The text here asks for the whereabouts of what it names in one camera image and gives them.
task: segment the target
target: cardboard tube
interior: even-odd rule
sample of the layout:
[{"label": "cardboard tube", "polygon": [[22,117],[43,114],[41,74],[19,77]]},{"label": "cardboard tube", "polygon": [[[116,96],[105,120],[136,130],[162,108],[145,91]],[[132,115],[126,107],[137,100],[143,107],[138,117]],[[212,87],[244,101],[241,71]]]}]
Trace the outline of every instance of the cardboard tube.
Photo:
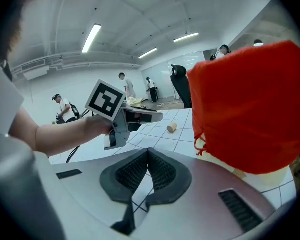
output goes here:
[{"label": "cardboard tube", "polygon": [[177,129],[177,124],[175,122],[172,122],[170,125],[166,127],[169,133],[174,133],[175,130]]}]

